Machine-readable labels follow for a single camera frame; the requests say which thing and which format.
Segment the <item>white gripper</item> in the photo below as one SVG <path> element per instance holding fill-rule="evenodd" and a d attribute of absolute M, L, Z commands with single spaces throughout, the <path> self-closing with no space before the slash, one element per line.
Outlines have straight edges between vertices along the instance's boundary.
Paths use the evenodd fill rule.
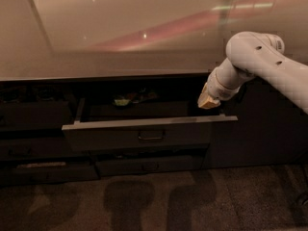
<path fill-rule="evenodd" d="M 215 68 L 200 93 L 197 105 L 201 109 L 214 109 L 220 101 L 230 100 L 241 87 L 239 71 Z"/>

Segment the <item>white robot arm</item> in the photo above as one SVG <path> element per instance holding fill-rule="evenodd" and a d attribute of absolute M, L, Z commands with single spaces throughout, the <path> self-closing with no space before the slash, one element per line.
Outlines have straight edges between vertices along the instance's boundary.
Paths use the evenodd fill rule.
<path fill-rule="evenodd" d="M 284 41 L 277 35 L 234 35 L 226 44 L 225 60 L 210 73 L 198 107 L 215 108 L 235 96 L 245 82 L 259 77 L 308 114 L 308 66 L 287 58 L 284 50 Z"/>

